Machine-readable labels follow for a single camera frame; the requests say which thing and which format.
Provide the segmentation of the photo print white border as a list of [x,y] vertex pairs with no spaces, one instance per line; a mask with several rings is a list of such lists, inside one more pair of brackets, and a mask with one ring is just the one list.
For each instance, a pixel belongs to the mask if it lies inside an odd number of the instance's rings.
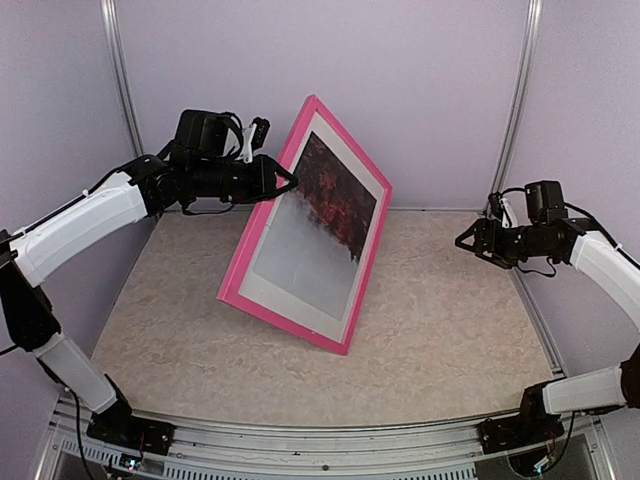
[[312,131],[253,265],[256,275],[334,320],[348,309],[379,194],[346,150]]

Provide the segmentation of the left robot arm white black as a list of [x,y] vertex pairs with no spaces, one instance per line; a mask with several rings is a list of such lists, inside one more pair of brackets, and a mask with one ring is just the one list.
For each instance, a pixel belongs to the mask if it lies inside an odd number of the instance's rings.
[[233,209],[294,189],[296,177],[260,151],[269,129],[261,117],[244,125],[231,112],[187,109],[159,153],[113,168],[43,218],[1,233],[1,307],[14,348],[33,355],[118,444],[133,443],[139,421],[114,381],[64,334],[42,286],[106,237],[172,206],[190,215],[199,199]]

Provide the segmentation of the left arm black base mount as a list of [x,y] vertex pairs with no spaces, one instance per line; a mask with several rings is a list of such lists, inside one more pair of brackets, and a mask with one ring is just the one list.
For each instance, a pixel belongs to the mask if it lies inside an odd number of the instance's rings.
[[175,426],[134,415],[108,417],[93,414],[87,435],[96,440],[143,453],[167,456],[173,442]]

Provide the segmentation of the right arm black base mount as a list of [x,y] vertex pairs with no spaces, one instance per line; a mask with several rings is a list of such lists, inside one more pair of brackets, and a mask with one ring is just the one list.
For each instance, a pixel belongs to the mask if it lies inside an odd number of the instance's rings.
[[565,430],[558,415],[527,419],[521,414],[486,419],[477,427],[485,455],[533,445],[561,437]]

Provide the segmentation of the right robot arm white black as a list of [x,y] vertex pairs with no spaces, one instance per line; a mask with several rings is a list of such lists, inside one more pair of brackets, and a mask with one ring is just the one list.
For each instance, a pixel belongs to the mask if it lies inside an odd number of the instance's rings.
[[620,354],[608,355],[609,365],[591,371],[575,368],[572,376],[525,390],[511,433],[523,444],[535,442],[565,413],[601,413],[639,406],[639,263],[588,211],[567,202],[555,180],[528,183],[519,189],[527,220],[511,209],[508,190],[490,194],[488,212],[459,234],[456,247],[505,270],[531,273],[527,262],[546,260],[552,268],[566,267],[560,281],[574,285],[540,289],[547,317],[573,313],[570,328],[586,328],[582,339],[605,336],[611,346],[622,327],[631,334]]

